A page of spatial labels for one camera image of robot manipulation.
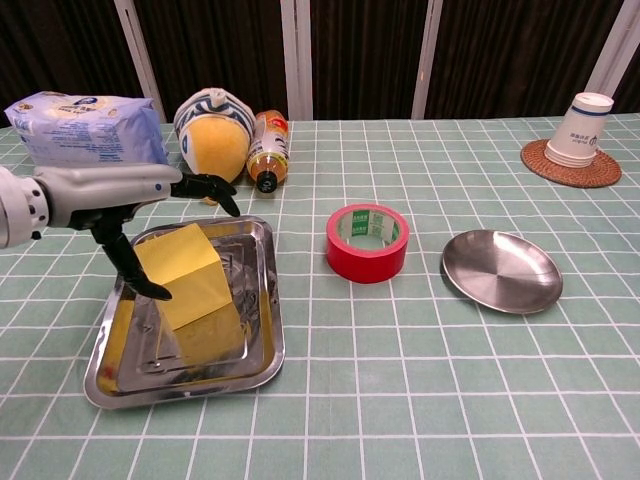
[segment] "plastic bottle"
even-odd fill
[[[289,125],[276,110],[256,116],[247,171],[262,193],[271,193],[287,176],[289,169]]]

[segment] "red duct tape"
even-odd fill
[[[347,243],[361,235],[378,237],[386,246],[365,250]],[[378,283],[396,275],[404,265],[408,242],[406,220],[382,205],[350,205],[327,222],[327,261],[338,275],[357,283]]]

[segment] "yellow plush toy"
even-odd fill
[[[232,182],[249,154],[255,116],[222,88],[205,88],[178,108],[173,125],[180,151],[194,173]]]

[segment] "metal tray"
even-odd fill
[[[125,408],[247,390],[269,381],[284,360],[271,228],[257,217],[156,227],[138,244],[197,223],[219,253],[233,304],[178,330],[155,302],[116,279],[87,367],[84,389],[103,408]]]

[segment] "table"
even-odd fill
[[[242,212],[274,229],[285,325],[283,370],[258,391],[94,408],[82,379],[112,266],[86,232],[0,252],[0,478],[638,478],[640,114],[609,119],[600,146],[624,173],[595,190],[521,163],[560,120],[293,122],[285,186],[238,186]],[[33,168],[9,129],[0,154]],[[392,281],[351,284],[326,264],[329,215],[359,201],[409,222]],[[168,200],[126,230],[210,214]],[[546,249],[560,301],[523,318],[451,290],[440,253],[475,228]]]

